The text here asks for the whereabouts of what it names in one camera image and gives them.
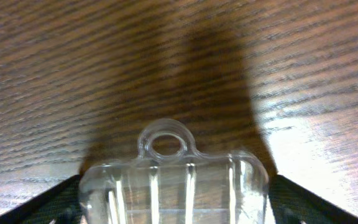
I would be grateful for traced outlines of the clear case of screwdrivers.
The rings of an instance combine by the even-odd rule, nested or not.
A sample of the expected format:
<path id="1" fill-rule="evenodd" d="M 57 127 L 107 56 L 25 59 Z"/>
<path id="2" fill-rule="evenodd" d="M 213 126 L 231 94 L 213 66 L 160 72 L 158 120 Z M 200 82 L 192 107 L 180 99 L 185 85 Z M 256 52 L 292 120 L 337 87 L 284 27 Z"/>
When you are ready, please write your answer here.
<path id="1" fill-rule="evenodd" d="M 138 156 L 90 167 L 79 184 L 88 223 L 263 223 L 269 177 L 245 149 L 197 150 L 190 130 L 158 119 L 137 140 Z"/>

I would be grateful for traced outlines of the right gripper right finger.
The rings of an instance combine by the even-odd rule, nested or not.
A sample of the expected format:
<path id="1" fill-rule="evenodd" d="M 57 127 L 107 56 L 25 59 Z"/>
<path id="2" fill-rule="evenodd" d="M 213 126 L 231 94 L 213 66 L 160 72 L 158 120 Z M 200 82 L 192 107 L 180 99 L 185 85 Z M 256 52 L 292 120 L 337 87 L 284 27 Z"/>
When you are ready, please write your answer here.
<path id="1" fill-rule="evenodd" d="M 277 175 L 271 180 L 268 197 L 278 224 L 358 223 L 358 217 L 282 175 Z"/>

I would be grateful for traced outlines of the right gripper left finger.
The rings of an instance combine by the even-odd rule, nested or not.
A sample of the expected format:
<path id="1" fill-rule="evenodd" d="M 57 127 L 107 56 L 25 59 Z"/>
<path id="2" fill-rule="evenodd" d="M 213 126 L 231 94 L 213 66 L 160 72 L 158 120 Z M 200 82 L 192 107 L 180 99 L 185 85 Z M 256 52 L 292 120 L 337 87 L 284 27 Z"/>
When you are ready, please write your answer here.
<path id="1" fill-rule="evenodd" d="M 74 175 L 0 215 L 0 223 L 80 223 L 83 215 L 78 199 L 80 179 L 81 175 Z"/>

